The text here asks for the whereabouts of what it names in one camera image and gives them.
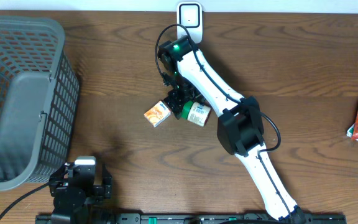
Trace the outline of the green lid jar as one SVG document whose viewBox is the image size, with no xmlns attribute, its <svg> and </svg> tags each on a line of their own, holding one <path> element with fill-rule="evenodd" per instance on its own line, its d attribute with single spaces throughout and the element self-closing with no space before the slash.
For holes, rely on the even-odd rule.
<svg viewBox="0 0 358 224">
<path fill-rule="evenodd" d="M 204 127 L 209 115 L 211 113 L 211 108 L 204 104 L 188 101 L 184 104 L 181 117 L 187 121 L 190 121 L 198 126 Z"/>
</svg>

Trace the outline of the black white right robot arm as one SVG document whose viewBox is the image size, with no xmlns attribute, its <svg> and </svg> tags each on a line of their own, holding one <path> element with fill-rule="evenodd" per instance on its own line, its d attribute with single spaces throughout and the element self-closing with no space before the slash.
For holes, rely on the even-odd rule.
<svg viewBox="0 0 358 224">
<path fill-rule="evenodd" d="M 183 102 L 195 99 L 194 89 L 218 117 L 217 136 L 222 147 L 244 165 L 264 201 L 266 212 L 277 222 L 306 223 L 305 214 L 290 196 L 269 158 L 277 147 L 268 148 L 257 100 L 231 88 L 212 68 L 202 51 L 185 35 L 155 47 L 155 60 L 166 68 L 161 76 L 166 85 L 183 94 Z"/>
</svg>

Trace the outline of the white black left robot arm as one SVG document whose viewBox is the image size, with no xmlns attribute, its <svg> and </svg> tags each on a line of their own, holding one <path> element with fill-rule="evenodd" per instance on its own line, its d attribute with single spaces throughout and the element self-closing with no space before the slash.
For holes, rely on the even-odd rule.
<svg viewBox="0 0 358 224">
<path fill-rule="evenodd" d="M 95 172 L 95 165 L 67 163 L 50 176 L 52 223 L 89 223 L 92 206 L 111 198 L 112 175 L 102 166 L 102 182 L 96 185 Z"/>
</svg>

